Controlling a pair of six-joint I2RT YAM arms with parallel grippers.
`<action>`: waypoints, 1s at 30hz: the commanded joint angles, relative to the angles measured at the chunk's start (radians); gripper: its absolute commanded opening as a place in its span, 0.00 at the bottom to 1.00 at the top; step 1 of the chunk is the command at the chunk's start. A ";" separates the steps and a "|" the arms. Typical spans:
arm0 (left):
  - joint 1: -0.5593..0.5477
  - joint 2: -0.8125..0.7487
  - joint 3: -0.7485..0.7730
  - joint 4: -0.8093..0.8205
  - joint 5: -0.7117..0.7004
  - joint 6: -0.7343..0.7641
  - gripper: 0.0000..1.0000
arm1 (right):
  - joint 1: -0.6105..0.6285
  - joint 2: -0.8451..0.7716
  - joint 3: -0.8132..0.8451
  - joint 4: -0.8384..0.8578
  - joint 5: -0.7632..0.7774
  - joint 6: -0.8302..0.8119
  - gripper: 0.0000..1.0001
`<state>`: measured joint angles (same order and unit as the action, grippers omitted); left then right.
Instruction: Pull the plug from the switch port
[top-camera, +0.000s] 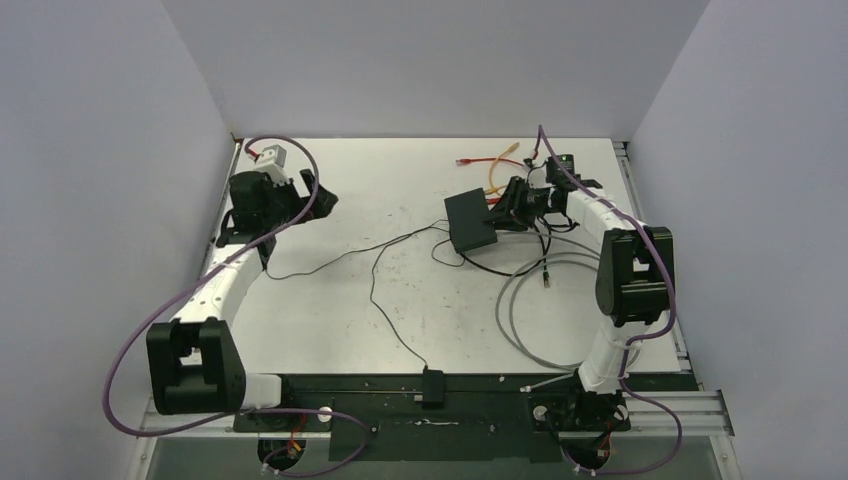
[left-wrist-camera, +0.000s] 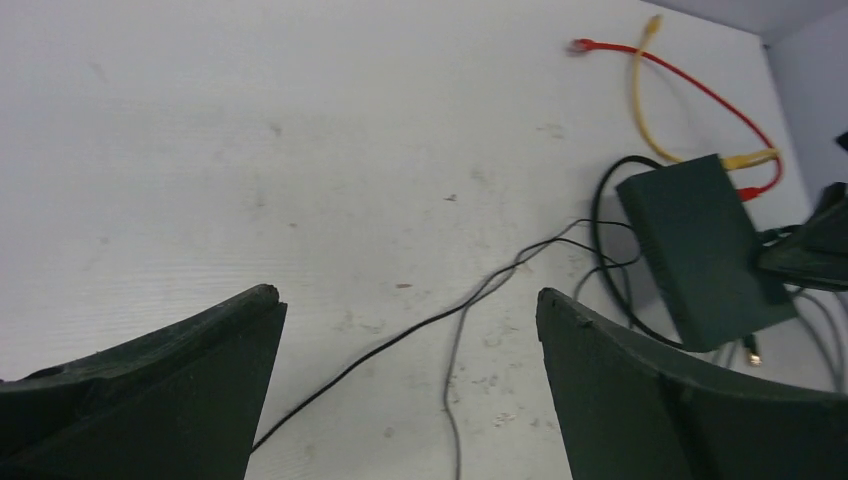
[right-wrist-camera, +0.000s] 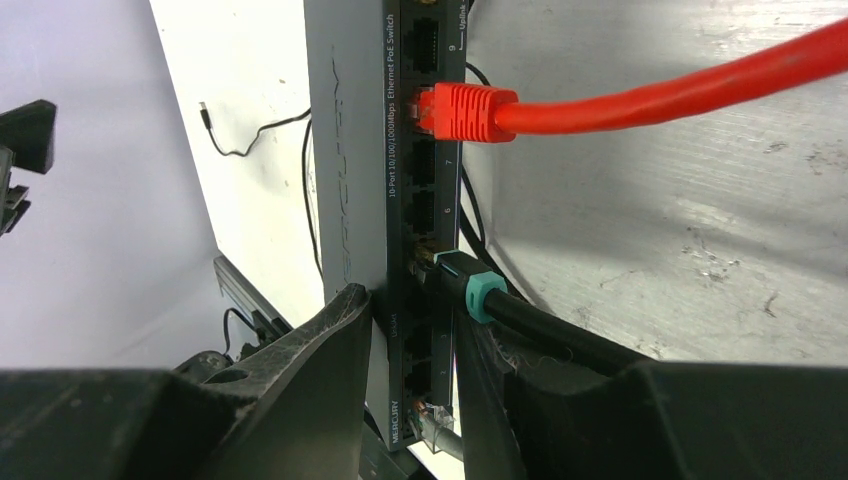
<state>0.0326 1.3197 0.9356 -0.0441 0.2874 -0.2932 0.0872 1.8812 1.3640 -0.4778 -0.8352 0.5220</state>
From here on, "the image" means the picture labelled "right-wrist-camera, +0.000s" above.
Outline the dark grey network switch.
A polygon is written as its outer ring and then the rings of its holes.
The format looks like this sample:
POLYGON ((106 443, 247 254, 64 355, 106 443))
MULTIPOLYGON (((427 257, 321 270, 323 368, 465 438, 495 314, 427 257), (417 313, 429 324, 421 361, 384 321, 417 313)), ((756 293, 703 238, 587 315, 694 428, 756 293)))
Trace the dark grey network switch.
POLYGON ((411 272, 415 249, 459 237, 462 147, 419 128, 417 94, 465 77, 464 1, 304 5, 324 294, 372 297, 366 404, 385 446, 416 440, 416 403, 449 406, 452 307, 411 272))

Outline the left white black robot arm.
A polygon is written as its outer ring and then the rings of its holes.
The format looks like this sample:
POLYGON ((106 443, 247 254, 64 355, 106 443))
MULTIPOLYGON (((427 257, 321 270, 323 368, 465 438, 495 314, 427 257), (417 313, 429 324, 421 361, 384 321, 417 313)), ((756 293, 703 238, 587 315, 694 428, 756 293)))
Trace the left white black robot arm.
POLYGON ((54 164, 57 105, 39 99, 1 114, 1 235, 31 206, 29 188, 11 184, 14 168, 46 175, 54 164))

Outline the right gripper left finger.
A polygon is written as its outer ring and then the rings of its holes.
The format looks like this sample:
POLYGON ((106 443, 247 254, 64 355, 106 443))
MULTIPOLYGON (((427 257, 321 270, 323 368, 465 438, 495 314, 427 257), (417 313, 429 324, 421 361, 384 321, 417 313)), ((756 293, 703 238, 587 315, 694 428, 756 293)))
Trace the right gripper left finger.
POLYGON ((5 370, 5 479, 354 479, 371 297, 350 284, 311 320, 204 381, 172 370, 5 370))

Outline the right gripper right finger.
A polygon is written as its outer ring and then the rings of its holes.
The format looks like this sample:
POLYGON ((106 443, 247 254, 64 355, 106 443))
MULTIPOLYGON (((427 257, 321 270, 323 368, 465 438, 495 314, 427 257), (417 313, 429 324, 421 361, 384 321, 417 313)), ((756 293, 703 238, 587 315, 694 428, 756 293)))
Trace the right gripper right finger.
POLYGON ((457 323, 469 479, 843 479, 847 372, 641 361, 607 376, 457 323))

